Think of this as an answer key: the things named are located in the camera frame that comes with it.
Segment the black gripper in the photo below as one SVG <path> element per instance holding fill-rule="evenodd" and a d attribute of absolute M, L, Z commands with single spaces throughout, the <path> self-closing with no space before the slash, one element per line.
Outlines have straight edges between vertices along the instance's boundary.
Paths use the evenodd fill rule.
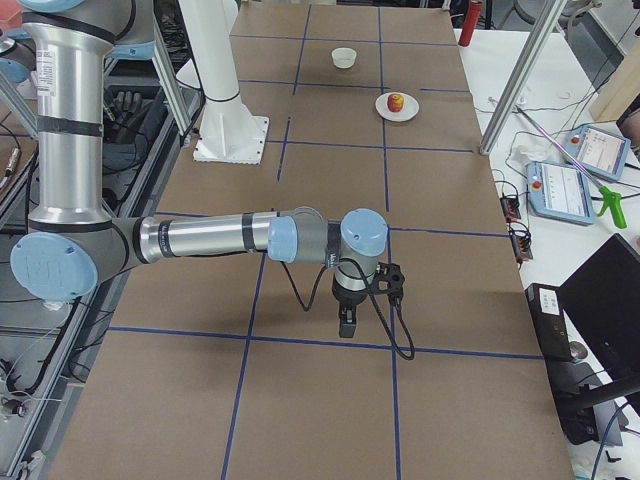
<path fill-rule="evenodd" d="M 335 276 L 332 294 L 339 303 L 339 336 L 353 338 L 357 328 L 357 307 L 366 300 L 366 290 L 350 290 L 344 287 Z"/>

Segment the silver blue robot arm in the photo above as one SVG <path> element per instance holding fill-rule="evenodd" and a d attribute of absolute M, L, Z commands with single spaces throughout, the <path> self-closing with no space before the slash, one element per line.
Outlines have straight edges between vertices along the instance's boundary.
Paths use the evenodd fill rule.
<path fill-rule="evenodd" d="M 360 208 L 340 221 L 316 210 L 244 213 L 196 220 L 114 218 L 102 205 L 104 61 L 155 47 L 149 1 L 26 1 L 24 29 L 36 45 L 38 206 L 12 249 L 18 283 L 47 301 L 68 301 L 141 264 L 164 258 L 262 252 L 283 264 L 332 270 L 339 334 L 350 338 L 356 309 L 377 295 L 387 224 Z"/>

